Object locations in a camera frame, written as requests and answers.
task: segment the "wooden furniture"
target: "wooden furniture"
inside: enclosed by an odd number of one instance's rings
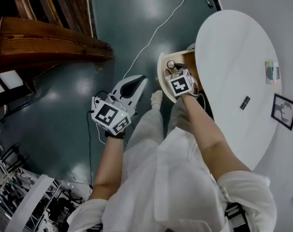
[[[48,22],[60,27],[84,33],[90,37],[94,34],[91,0],[39,0]],[[21,18],[42,20],[43,14],[38,5],[30,0],[15,0]]]
[[[164,94],[173,103],[176,103],[176,98],[173,92],[171,91],[171,89],[169,88],[168,84],[166,83],[165,74],[164,74],[166,69],[168,69],[172,74],[177,72],[176,68],[174,68],[173,70],[168,68],[167,63],[171,60],[174,61],[175,63],[186,64],[189,67],[190,73],[198,82],[198,90],[199,91],[203,90],[203,87],[201,86],[201,82],[197,73],[197,67],[195,62],[195,49],[175,52],[175,53],[171,53],[167,55],[165,55],[164,53],[161,53],[157,62],[157,77],[161,85],[161,88],[164,91]]]
[[[111,46],[85,34],[35,20],[0,17],[0,73],[72,61],[110,59]],[[4,83],[1,85],[6,91],[0,93],[0,106],[34,92],[31,86],[8,90]]]

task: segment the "black cable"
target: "black cable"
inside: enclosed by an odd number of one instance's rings
[[[87,122],[88,122],[88,114],[92,114],[94,111],[88,111],[87,112]],[[90,184],[92,185],[92,165],[91,165],[91,147],[90,147],[90,142],[91,142],[91,137],[90,137],[90,132],[89,132],[89,122],[88,122],[88,137],[89,137],[89,142],[88,142],[88,149],[89,149],[89,175],[90,175]]]
[[[97,94],[94,97],[96,98],[101,92],[104,92],[104,93],[106,93],[108,95],[108,92],[107,91],[100,90],[100,91],[97,92]]]

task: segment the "sticker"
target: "sticker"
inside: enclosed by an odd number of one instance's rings
[[[187,79],[188,79],[188,81],[189,81],[189,83],[190,83],[190,86],[192,86],[193,81],[192,81],[192,79],[191,79],[191,76],[190,76],[190,73],[189,73],[189,72],[187,72],[186,77],[187,77]]]
[[[176,74],[173,74],[173,75],[171,76],[171,79],[176,78],[176,77],[178,77],[178,76],[180,76],[180,75],[182,75],[182,74],[183,74],[183,71],[180,71],[180,72],[178,72],[178,73],[176,73]]]
[[[101,128],[103,128],[104,130],[109,131],[109,129],[108,129],[107,127],[101,125],[100,123],[96,123],[96,124],[97,124],[98,126],[100,126]]]
[[[107,104],[104,104],[102,108],[100,109],[100,111],[95,116],[95,119],[109,126],[116,115],[117,115],[117,109]]]
[[[171,85],[173,87],[173,89],[175,90],[175,93],[181,93],[184,92],[185,90],[188,90],[189,88],[187,87],[187,83],[185,81],[185,78],[182,77],[180,79],[177,79],[175,81],[171,82]]]
[[[123,130],[127,125],[129,124],[129,120],[127,117],[125,117],[121,122],[119,122],[117,125],[113,127],[113,130],[116,133],[119,133],[121,130]]]

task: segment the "wrist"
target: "wrist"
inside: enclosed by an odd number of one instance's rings
[[[181,95],[181,98],[182,98],[183,102],[190,101],[190,100],[196,100],[195,97],[193,97],[192,95],[188,95],[188,94]]]
[[[104,133],[105,137],[112,137],[112,138],[118,138],[118,139],[124,139],[125,137],[125,131],[119,132],[117,135],[113,135],[112,133],[105,131]]]

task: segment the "black strap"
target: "black strap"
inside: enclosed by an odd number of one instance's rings
[[[239,203],[229,203],[225,216],[231,221],[234,232],[250,232],[245,211]]]
[[[101,231],[103,231],[103,224],[102,223],[94,225],[94,227],[87,229],[87,232],[101,232]]]
[[[112,133],[105,131],[104,133],[105,137],[114,137],[118,139],[123,139],[125,137],[125,131],[124,132],[119,132],[117,135],[113,135]]]

